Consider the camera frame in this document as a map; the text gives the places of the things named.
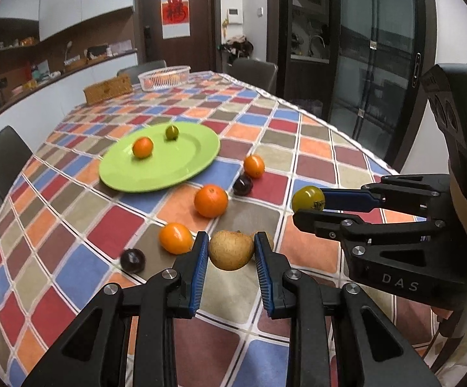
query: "tangerine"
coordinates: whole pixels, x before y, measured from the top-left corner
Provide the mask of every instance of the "tangerine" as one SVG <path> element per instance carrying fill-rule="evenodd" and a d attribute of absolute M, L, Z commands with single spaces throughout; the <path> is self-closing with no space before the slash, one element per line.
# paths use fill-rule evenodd
<path fill-rule="evenodd" d="M 163 227 L 159 234 L 160 245 L 172 254 L 187 253 L 192 250 L 194 239 L 190 230 L 183 224 L 170 222 Z"/>
<path fill-rule="evenodd" d="M 225 213 L 227 206 L 228 195 L 215 184 L 206 184 L 194 196 L 194 207 L 206 218 L 219 217 Z"/>
<path fill-rule="evenodd" d="M 147 137 L 139 138 L 133 144 L 132 151 L 136 158 L 149 157 L 153 152 L 153 142 Z"/>
<path fill-rule="evenodd" d="M 265 164 L 262 157 L 255 155 L 244 159 L 244 172 L 253 179 L 262 177 L 265 171 Z"/>

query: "table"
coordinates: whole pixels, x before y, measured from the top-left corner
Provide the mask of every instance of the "table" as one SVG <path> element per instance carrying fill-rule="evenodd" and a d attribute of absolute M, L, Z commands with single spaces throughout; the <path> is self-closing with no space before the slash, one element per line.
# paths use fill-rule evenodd
<path fill-rule="evenodd" d="M 202 123 L 220 135 L 219 156 L 205 171 L 148 194 L 119 193 L 99 181 L 100 159 L 114 142 L 169 121 Z M 266 173 L 250 196 L 236 197 L 231 186 L 248 153 L 263 157 Z M 172 266 L 175 257 L 158 245 L 166 222 L 183 223 L 194 234 L 266 231 L 294 267 L 342 286 L 349 277 L 339 243 L 294 227 L 292 194 L 308 184 L 359 188 L 390 173 L 395 172 L 330 125 L 223 74 L 192 74 L 178 88 L 137 89 L 75 108 L 26 165 L 0 210 L 0 376 L 20 386 L 104 284 L 132 286 Z M 193 207 L 194 193 L 208 183 L 223 187 L 231 198 L 227 212 L 214 220 L 198 216 Z M 373 223 L 415 219 L 387 210 L 360 215 Z M 123 249 L 131 247 L 147 257 L 139 275 L 123 273 L 118 264 Z M 435 328 L 430 307 L 364 289 L 422 354 Z M 209 263 L 198 315 L 175 320 L 178 382 L 283 387 L 288 335 L 289 321 L 272 321 L 262 308 L 253 261 L 230 273 Z M 129 354 L 131 382 L 131 340 Z"/>

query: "colorful tablecloth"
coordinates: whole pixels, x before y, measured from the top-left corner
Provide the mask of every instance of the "colorful tablecloth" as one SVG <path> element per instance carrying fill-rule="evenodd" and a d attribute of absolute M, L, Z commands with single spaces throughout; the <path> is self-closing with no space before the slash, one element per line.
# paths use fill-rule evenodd
<path fill-rule="evenodd" d="M 141 127 L 170 121 L 202 123 L 217 132 L 221 149 L 211 166 L 186 183 L 148 194 L 119 193 L 99 181 L 99 162 L 112 144 Z M 249 153 L 263 157 L 266 172 L 249 196 L 236 197 L 231 187 Z M 349 278 L 339 243 L 294 227 L 292 194 L 308 184 L 359 188 L 390 173 L 334 128 L 215 73 L 193 74 L 178 88 L 136 90 L 76 108 L 26 165 L 0 210 L 0 376 L 20 386 L 104 284 L 132 286 L 170 267 L 175 257 L 158 245 L 166 222 L 183 223 L 194 234 L 266 231 L 295 268 L 342 286 Z M 227 212 L 214 220 L 198 216 L 193 207 L 194 193 L 208 183 L 230 195 Z M 386 210 L 360 215 L 373 223 L 415 219 Z M 118 264 L 123 249 L 131 247 L 147 257 L 139 275 L 125 274 Z M 364 289 L 422 354 L 436 325 L 430 308 Z M 210 263 L 196 318 L 175 321 L 178 383 L 283 387 L 288 335 L 289 321 L 272 321 L 263 310 L 253 262 L 230 273 Z"/>

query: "screw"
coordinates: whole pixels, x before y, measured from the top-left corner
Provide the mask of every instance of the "screw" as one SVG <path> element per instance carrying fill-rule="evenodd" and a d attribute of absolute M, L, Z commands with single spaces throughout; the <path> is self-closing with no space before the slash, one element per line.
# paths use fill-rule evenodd
<path fill-rule="evenodd" d="M 358 294 L 361 291 L 361 287 L 358 286 L 357 284 L 354 284 L 353 282 L 350 282 L 349 284 L 346 284 L 346 292 L 349 294 Z"/>
<path fill-rule="evenodd" d="M 104 286 L 104 293 L 106 295 L 113 295 L 115 294 L 117 291 L 119 291 L 119 288 L 117 286 L 117 284 L 108 284 L 108 285 L 105 285 Z"/>
<path fill-rule="evenodd" d="M 301 271 L 299 271 L 298 269 L 289 269 L 286 272 L 286 276 L 289 279 L 297 280 L 301 278 Z"/>
<path fill-rule="evenodd" d="M 366 248 L 364 248 L 364 246 L 355 246 L 351 250 L 351 253 L 353 253 L 355 256 L 362 256 L 364 253 L 366 253 Z"/>
<path fill-rule="evenodd" d="M 178 276 L 178 271 L 172 268 L 166 269 L 162 272 L 163 279 L 174 279 L 176 276 Z"/>

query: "oval plate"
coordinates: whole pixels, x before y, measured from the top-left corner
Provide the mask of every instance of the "oval plate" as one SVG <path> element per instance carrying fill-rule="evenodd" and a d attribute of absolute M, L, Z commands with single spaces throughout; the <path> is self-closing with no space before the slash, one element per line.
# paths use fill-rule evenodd
<path fill-rule="evenodd" d="M 175 125 L 180 134 L 167 141 L 165 130 Z M 133 143 L 148 137 L 153 153 L 139 160 L 132 152 Z M 121 192 L 150 192 L 168 188 L 206 169 L 219 153 L 217 134 L 207 126 L 192 122 L 163 123 L 136 131 L 117 141 L 99 165 L 99 177 Z"/>

